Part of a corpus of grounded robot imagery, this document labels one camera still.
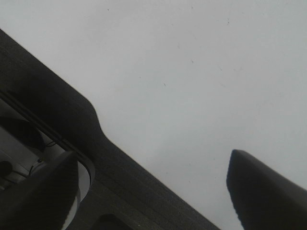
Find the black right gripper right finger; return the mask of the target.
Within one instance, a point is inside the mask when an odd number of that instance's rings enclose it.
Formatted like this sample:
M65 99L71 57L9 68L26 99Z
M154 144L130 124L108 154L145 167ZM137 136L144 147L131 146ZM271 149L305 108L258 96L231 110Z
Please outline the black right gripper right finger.
M245 230L305 230L307 191L246 151L232 150L226 185Z

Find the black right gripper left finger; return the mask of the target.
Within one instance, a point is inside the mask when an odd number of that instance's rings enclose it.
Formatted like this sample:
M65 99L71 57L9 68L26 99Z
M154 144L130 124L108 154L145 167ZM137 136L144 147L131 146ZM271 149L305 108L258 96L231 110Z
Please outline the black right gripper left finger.
M74 152L65 152L0 195L2 230L60 230L79 190Z

